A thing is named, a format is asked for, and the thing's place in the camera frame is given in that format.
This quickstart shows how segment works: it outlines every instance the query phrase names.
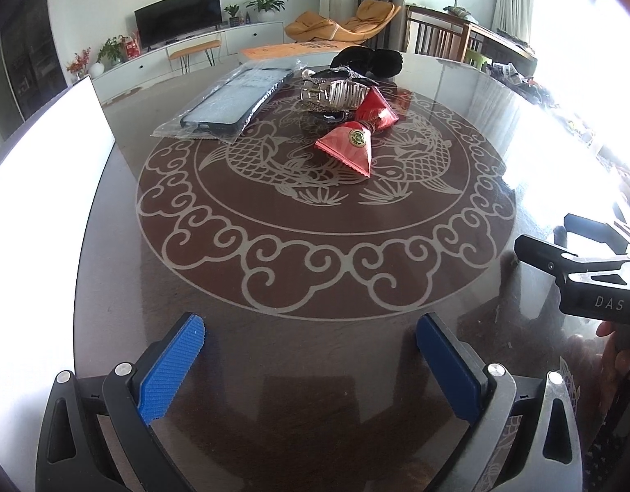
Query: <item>phone case in plastic packaging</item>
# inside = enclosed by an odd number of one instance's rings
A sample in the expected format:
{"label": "phone case in plastic packaging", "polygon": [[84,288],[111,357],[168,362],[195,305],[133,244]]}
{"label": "phone case in plastic packaging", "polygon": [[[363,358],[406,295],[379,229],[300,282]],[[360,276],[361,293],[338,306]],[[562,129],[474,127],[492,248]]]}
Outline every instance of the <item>phone case in plastic packaging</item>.
{"label": "phone case in plastic packaging", "polygon": [[263,104],[305,67],[298,59],[249,61],[199,94],[152,136],[216,138],[232,144]]}

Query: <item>television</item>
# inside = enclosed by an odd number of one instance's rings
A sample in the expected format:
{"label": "television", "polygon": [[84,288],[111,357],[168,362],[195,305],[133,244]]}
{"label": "television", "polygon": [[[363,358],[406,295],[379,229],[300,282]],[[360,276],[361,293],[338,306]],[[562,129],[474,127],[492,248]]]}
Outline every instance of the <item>television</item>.
{"label": "television", "polygon": [[143,48],[221,24],[219,0],[162,0],[135,11]]}

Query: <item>white cabinet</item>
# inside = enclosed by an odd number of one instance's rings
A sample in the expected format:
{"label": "white cabinet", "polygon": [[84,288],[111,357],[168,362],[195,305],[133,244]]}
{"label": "white cabinet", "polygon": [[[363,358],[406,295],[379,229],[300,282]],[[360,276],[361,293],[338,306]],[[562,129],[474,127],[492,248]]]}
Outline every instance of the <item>white cabinet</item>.
{"label": "white cabinet", "polygon": [[232,27],[226,30],[228,55],[244,48],[283,44],[283,22],[267,22]]}
{"label": "white cabinet", "polygon": [[[119,96],[144,84],[149,86],[170,77],[180,75],[178,60],[169,60],[169,54],[179,50],[219,39],[220,48],[213,51],[216,60],[222,56],[237,54],[244,48],[257,48],[269,44],[283,44],[283,22],[247,24],[216,32],[208,32],[183,41],[174,42],[164,48],[143,54],[132,61],[123,63],[93,80],[96,95],[101,103]],[[209,65],[205,54],[199,52],[190,56],[190,69]]]}

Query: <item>round green logo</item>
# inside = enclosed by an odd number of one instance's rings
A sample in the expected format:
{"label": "round green logo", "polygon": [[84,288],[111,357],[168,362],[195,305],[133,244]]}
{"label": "round green logo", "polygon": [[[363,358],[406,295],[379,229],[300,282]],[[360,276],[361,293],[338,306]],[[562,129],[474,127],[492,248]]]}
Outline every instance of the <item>round green logo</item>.
{"label": "round green logo", "polygon": [[365,134],[360,129],[354,129],[349,132],[349,142],[352,146],[362,148],[365,146]]}

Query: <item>human hand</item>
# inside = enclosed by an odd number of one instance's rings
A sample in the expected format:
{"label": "human hand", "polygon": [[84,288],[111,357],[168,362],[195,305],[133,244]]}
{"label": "human hand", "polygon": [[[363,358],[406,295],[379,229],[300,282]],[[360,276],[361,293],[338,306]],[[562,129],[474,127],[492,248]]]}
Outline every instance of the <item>human hand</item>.
{"label": "human hand", "polygon": [[615,325],[612,322],[602,322],[595,334],[598,337],[609,337],[601,360],[602,371],[598,385],[600,386],[600,412],[606,414],[614,400],[619,381],[630,370],[630,350],[616,353]]}

